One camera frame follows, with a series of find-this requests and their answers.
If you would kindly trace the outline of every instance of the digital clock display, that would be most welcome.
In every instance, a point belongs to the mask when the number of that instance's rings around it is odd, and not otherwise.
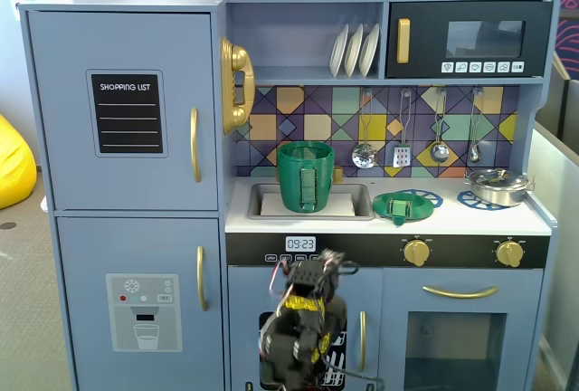
[[[316,251],[316,237],[301,237],[289,235],[286,237],[286,252],[314,253]]]

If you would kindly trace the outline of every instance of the backsplash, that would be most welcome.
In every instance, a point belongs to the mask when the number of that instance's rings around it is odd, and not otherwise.
[[[462,177],[465,170],[508,167],[517,120],[518,86],[484,87],[485,97],[477,138],[481,161],[470,163],[472,86],[447,87],[446,116],[441,140],[451,150],[445,163],[432,160],[436,139],[436,87],[405,87],[412,93],[412,115],[406,141],[412,146],[410,167],[392,167],[394,147],[407,121],[408,99],[400,116],[401,87],[371,87],[373,98],[361,100],[359,87],[293,86],[256,90],[249,122],[233,132],[238,176],[275,176],[277,149],[295,140],[319,140],[336,151],[336,166],[345,176]],[[480,102],[475,104],[480,114]],[[354,147],[364,141],[364,126],[372,111],[368,142],[377,150],[378,166],[359,169]]]

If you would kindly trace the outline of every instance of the stove knob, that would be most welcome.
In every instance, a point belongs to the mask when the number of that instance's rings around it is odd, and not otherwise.
[[[518,267],[523,258],[523,248],[517,242],[509,240],[498,246],[497,259],[506,266]]]
[[[419,267],[426,262],[430,253],[428,244],[422,240],[412,240],[404,247],[404,258]]]

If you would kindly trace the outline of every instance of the spoon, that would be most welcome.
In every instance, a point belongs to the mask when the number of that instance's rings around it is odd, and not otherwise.
[[[442,119],[438,121],[438,105],[442,96]],[[436,141],[431,147],[431,157],[437,163],[444,163],[449,159],[451,151],[448,146],[441,142],[441,129],[446,114],[446,90],[438,89],[438,98],[436,99],[436,111],[434,111],[434,120],[436,121]]]
[[[352,161],[354,161],[354,165],[357,167],[368,169],[376,164],[376,150],[374,147],[368,144],[368,128],[370,127],[370,122],[372,122],[372,92],[370,90],[365,90],[362,94],[362,100],[364,97],[370,98],[370,117],[366,122],[366,115],[362,114],[362,125],[364,126],[364,143],[356,145],[354,151],[352,152]]]
[[[476,104],[477,97],[480,97],[480,114],[477,122],[474,122],[474,105]],[[477,128],[479,127],[480,117],[482,117],[482,110],[484,109],[485,103],[485,91],[482,88],[475,88],[474,90],[474,100],[472,101],[472,110],[470,111],[470,124],[473,126],[472,130],[472,140],[469,147],[469,162],[479,163],[481,154],[479,148],[479,142],[477,141]]]

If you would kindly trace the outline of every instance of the sink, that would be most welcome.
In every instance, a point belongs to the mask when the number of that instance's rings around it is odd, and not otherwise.
[[[372,210],[372,200],[368,194],[368,189],[364,185],[333,185],[330,190],[330,199],[328,199],[328,205],[324,208],[324,214],[319,213],[293,213],[290,210],[285,209],[283,215],[262,215],[261,209],[265,196],[269,198],[277,198],[279,201],[281,199],[281,191],[279,184],[257,184],[253,185],[250,204],[247,209],[247,217],[250,219],[260,219],[260,220],[291,220],[291,219],[318,219],[318,220],[343,220],[343,221],[369,221],[374,219],[374,210]],[[354,209],[353,215],[341,214],[331,214],[332,202],[343,203],[343,196],[336,195],[349,195],[351,197],[351,205]]]

